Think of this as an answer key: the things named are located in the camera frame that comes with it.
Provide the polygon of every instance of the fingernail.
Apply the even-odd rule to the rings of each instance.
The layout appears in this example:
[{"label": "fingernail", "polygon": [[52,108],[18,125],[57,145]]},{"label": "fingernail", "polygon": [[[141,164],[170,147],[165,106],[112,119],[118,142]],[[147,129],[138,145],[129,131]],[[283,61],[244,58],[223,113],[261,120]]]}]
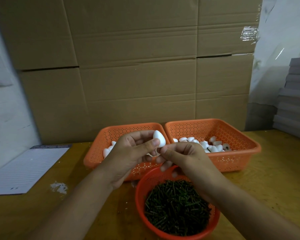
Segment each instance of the fingernail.
[{"label": "fingernail", "polygon": [[154,145],[155,147],[160,145],[160,140],[158,138],[155,138],[152,140],[152,145]]},{"label": "fingernail", "polygon": [[160,153],[164,154],[167,151],[167,149],[168,148],[166,146],[164,146],[163,148],[161,148]]}]

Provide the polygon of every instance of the stacked cardboard boxes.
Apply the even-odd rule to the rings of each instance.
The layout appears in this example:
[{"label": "stacked cardboard boxes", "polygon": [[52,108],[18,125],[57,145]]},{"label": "stacked cardboard boxes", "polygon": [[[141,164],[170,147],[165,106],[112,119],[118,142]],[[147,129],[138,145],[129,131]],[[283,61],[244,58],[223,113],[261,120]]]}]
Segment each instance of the stacked cardboard boxes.
[{"label": "stacked cardboard boxes", "polygon": [[300,137],[300,58],[291,59],[286,84],[280,89],[278,100],[273,127]]},{"label": "stacked cardboard boxes", "polygon": [[0,0],[0,28],[43,143],[200,118],[243,130],[261,3]]}]

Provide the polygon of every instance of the orange perforated basket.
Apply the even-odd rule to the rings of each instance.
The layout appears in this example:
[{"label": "orange perforated basket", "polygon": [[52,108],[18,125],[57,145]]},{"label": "orange perforated basket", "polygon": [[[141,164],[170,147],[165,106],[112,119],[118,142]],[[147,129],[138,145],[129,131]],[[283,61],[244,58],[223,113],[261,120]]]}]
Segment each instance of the orange perforated basket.
[{"label": "orange perforated basket", "polygon": [[228,143],[232,151],[208,153],[210,160],[221,172],[242,170],[253,154],[261,152],[259,143],[219,119],[172,121],[166,123],[164,128],[170,143],[174,143],[173,138],[191,136],[198,141],[209,141],[212,136],[216,136],[217,141]]},{"label": "orange perforated basket", "polygon": [[[100,130],[100,132],[96,136],[88,153],[84,157],[84,165],[86,165],[88,168],[96,168],[103,161],[103,149],[111,146],[112,141],[117,141],[119,137],[124,134],[145,130],[160,131],[166,139],[166,143],[170,144],[162,125],[158,123],[109,126]],[[139,180],[145,173],[150,171],[153,167],[158,167],[159,165],[160,164],[156,163],[155,157],[152,158],[151,162],[143,162],[141,164],[138,164],[134,169],[132,169],[131,173],[125,179],[125,181]]]},{"label": "orange perforated basket", "polygon": [[209,208],[211,209],[211,215],[209,218],[209,223],[206,229],[204,229],[202,232],[192,235],[192,236],[174,236],[170,235],[168,233],[165,233],[158,228],[156,228],[154,225],[152,225],[147,217],[144,214],[145,209],[145,201],[148,197],[148,194],[151,190],[158,184],[163,183],[165,180],[187,180],[190,181],[186,176],[184,175],[178,175],[177,177],[172,177],[172,171],[177,166],[170,167],[164,172],[161,172],[160,168],[152,169],[150,172],[148,172],[142,179],[140,179],[137,187],[136,187],[136,195],[135,195],[135,201],[136,201],[136,209],[138,210],[138,213],[142,219],[142,221],[146,224],[146,226],[152,230],[155,234],[157,234],[159,237],[168,239],[168,240],[199,240],[206,236],[208,236],[212,231],[215,229],[215,227],[218,224],[219,217],[220,217],[220,211],[215,208],[212,204],[209,204]]}]

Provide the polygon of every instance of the wooden table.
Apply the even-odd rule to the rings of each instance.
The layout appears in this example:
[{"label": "wooden table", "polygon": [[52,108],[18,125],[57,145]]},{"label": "wooden table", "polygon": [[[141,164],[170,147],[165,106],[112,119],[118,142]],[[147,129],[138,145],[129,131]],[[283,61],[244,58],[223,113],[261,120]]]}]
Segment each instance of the wooden table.
[{"label": "wooden table", "polygon": [[[225,176],[279,214],[300,226],[300,139],[278,130],[245,132],[259,142],[262,153],[248,167]],[[91,143],[72,148],[26,194],[0,196],[0,239],[24,239],[62,200],[51,184],[64,183],[67,194],[90,172],[83,158]],[[158,240],[140,220],[134,202],[135,189],[124,183],[112,192],[85,239]],[[206,239],[243,239],[221,215]]]}]

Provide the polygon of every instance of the notepad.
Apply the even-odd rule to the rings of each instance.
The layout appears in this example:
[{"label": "notepad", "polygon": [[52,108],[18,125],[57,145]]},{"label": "notepad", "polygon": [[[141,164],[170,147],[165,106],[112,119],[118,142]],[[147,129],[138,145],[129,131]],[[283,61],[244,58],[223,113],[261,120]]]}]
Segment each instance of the notepad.
[{"label": "notepad", "polygon": [[0,195],[27,193],[71,145],[36,145],[0,168]]}]

